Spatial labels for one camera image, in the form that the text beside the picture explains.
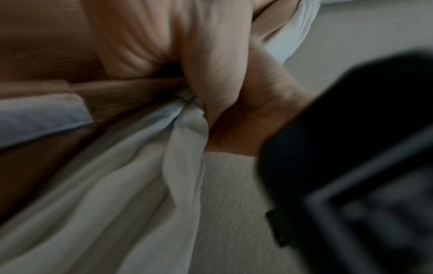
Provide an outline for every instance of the white fabric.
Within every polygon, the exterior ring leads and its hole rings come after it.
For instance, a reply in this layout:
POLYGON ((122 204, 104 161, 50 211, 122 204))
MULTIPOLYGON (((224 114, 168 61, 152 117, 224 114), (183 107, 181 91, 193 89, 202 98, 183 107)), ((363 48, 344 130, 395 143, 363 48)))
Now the white fabric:
POLYGON ((186 274, 207 136, 183 98, 114 128, 0 229, 0 274, 186 274))
POLYGON ((280 64, 283 64, 304 41, 319 8, 319 0, 301 0, 290 22, 264 43, 268 53, 280 64))

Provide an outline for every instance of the black object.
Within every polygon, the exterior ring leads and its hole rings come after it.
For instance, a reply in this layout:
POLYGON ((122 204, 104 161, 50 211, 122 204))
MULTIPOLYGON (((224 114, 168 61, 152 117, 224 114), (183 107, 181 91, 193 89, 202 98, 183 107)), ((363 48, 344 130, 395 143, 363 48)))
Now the black object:
POLYGON ((279 244, 295 240, 312 273, 430 273, 433 58, 353 69, 265 144, 258 171, 279 244))

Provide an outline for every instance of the light blue fabric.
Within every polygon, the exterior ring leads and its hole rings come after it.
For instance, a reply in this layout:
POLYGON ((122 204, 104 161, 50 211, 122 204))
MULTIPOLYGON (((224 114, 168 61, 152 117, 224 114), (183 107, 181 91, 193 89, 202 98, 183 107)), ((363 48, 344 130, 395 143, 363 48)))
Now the light blue fabric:
POLYGON ((0 100, 0 149, 93 123, 76 94, 0 100))

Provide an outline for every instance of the floor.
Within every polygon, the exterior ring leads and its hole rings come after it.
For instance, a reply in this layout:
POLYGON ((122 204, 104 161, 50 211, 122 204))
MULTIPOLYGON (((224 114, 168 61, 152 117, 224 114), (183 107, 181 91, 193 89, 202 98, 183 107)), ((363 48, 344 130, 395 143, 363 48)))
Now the floor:
POLYGON ((322 6, 284 65, 321 93, 355 64, 426 48, 433 49, 433 0, 360 0, 322 6))

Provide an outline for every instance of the hand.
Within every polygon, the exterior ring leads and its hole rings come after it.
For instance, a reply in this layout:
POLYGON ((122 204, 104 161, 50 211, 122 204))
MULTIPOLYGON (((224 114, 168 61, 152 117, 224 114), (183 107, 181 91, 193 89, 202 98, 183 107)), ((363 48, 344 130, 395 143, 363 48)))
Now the hand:
POLYGON ((245 77, 250 0, 83 0, 108 75, 148 77, 180 62, 210 126, 245 77))
POLYGON ((252 40, 238 101, 212 127, 207 152, 258 156, 263 143, 313 100, 252 40))

